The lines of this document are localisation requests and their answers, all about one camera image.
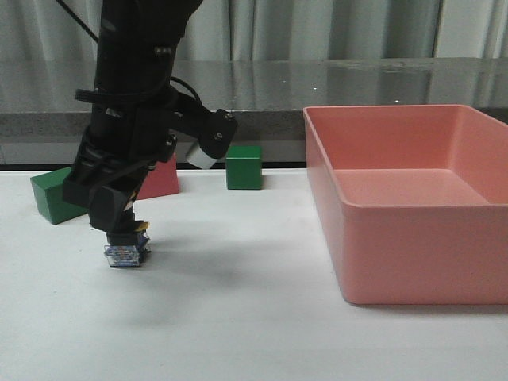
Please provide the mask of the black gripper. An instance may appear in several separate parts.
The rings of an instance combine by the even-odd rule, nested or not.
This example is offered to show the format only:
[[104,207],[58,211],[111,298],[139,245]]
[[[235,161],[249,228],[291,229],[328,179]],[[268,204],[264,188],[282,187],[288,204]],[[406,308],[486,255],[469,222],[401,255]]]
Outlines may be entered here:
[[[106,233],[131,233],[138,223],[133,212],[135,191],[148,167],[167,162],[176,138],[160,116],[171,111],[175,93],[78,93],[92,105],[71,172],[63,181],[63,200],[88,208],[90,225]],[[127,189],[111,184],[119,182]]]

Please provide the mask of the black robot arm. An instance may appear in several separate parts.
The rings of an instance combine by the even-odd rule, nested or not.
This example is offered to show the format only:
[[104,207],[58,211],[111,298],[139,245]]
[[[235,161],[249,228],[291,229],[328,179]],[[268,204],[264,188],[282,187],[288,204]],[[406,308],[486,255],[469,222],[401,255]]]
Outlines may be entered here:
[[92,105],[69,176],[66,202],[88,210],[106,233],[139,229],[133,203],[149,166],[172,156],[176,139],[156,120],[175,98],[169,85],[175,52],[199,1],[104,1]]

